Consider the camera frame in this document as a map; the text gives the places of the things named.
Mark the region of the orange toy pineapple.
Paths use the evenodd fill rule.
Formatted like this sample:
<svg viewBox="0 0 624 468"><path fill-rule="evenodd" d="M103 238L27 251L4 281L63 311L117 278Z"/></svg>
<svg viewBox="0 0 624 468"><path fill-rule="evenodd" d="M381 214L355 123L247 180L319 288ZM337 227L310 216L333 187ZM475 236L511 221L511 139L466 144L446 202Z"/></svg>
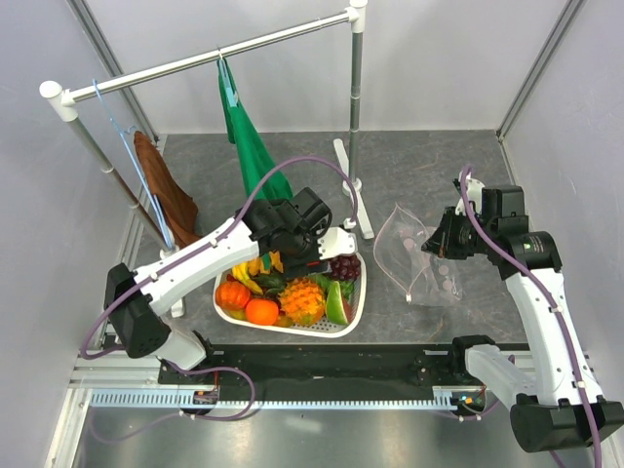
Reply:
<svg viewBox="0 0 624 468"><path fill-rule="evenodd" d="M315 281L308 278L287 283L278 294L278 299L281 310L298 326L311 327L325 314L325 293Z"/></svg>

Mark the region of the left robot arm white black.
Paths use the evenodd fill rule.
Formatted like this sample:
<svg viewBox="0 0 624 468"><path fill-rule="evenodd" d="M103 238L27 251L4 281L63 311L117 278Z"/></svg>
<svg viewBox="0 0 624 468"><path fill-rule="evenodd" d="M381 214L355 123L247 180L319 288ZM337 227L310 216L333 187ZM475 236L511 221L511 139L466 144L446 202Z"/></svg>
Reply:
<svg viewBox="0 0 624 468"><path fill-rule="evenodd" d="M264 254L278 254L291 276L318 266L327 261L335 235L332 211L304 188L290 200L248 201L216 231L143 273L117 264L107 274L104 306L120 349L131 359L164 357L191 382L206 382L215 367L203 340L174 330L162 314L220 273Z"/></svg>

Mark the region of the clear pink zip top bag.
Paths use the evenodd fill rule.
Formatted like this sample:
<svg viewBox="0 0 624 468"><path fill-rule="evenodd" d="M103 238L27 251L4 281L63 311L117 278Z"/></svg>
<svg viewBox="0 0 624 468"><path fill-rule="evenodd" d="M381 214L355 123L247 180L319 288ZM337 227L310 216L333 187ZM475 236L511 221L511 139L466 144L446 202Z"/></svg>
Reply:
<svg viewBox="0 0 624 468"><path fill-rule="evenodd" d="M424 307L459 304L463 290L456 262L422 250L434 229L396 205L373 244L373 258L406 303Z"/></svg>

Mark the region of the toy watermelon slice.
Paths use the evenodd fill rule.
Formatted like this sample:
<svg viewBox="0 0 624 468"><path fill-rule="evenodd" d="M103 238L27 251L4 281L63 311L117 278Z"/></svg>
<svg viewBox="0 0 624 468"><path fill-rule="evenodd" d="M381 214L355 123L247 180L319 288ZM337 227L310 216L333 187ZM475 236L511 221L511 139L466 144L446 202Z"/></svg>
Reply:
<svg viewBox="0 0 624 468"><path fill-rule="evenodd" d="M351 306L347 299L343 298L338 283L333 283L326 298L327 319L340 326L348 326L351 323Z"/></svg>

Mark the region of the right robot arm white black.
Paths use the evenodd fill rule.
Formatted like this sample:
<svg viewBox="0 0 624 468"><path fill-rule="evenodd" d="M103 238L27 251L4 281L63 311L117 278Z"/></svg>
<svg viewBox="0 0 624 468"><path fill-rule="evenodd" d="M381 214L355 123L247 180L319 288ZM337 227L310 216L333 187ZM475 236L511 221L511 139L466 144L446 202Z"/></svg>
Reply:
<svg viewBox="0 0 624 468"><path fill-rule="evenodd" d="M601 443L623 425L623 406L610 401L581 349L566 303L565 277L554 238L530 231L518 185L453 182L460 199L445 208L422 250L439 259L482 254L497 268L521 315L533 361L527 374L485 335L453 340L448 376L480 380L509 411L526 452L590 448L603 464Z"/></svg>

